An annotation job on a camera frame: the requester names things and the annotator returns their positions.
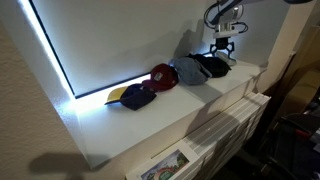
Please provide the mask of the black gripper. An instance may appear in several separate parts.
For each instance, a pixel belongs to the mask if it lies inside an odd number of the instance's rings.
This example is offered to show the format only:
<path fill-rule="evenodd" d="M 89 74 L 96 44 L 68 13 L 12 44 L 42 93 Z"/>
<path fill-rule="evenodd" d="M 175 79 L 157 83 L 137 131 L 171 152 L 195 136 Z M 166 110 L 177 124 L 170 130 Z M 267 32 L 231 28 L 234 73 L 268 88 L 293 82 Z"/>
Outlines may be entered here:
<path fill-rule="evenodd" d="M 232 53 L 234 52 L 234 43 L 229 41 L 228 37 L 224 38 L 217 38 L 215 40 L 215 44 L 211 44 L 209 47 L 210 53 L 213 57 L 216 57 L 216 52 L 218 50 L 227 50 L 228 54 L 227 57 L 234 61 L 234 58 L 232 57 Z"/>

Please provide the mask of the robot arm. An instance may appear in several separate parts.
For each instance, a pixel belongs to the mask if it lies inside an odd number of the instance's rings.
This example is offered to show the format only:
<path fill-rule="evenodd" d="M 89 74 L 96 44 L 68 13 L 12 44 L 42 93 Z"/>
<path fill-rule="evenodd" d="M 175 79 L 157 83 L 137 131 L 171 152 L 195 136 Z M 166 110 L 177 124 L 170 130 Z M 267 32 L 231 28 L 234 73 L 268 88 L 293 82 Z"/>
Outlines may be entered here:
<path fill-rule="evenodd" d="M 203 15 L 213 30 L 209 53 L 227 63 L 269 57 L 291 5 L 313 0 L 216 0 Z"/>

